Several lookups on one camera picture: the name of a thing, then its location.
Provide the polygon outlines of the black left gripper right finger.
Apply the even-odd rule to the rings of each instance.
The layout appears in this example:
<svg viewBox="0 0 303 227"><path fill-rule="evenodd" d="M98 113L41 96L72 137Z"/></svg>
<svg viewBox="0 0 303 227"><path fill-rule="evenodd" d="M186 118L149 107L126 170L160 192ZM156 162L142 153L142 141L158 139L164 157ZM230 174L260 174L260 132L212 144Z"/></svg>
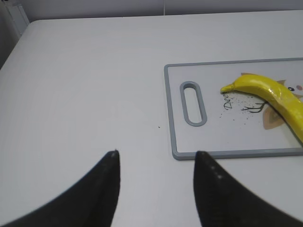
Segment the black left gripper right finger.
<svg viewBox="0 0 303 227"><path fill-rule="evenodd" d="M207 152L195 157L193 188L204 227L301 227L302 221L270 205L224 170Z"/></svg>

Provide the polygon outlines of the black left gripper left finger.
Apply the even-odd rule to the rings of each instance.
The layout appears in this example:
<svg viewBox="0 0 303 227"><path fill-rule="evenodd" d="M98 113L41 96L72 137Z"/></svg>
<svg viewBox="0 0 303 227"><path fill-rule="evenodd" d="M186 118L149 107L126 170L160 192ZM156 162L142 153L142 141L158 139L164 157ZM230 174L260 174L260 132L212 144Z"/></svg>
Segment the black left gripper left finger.
<svg viewBox="0 0 303 227"><path fill-rule="evenodd" d="M120 193L120 155L106 153L77 183L8 227L109 227Z"/></svg>

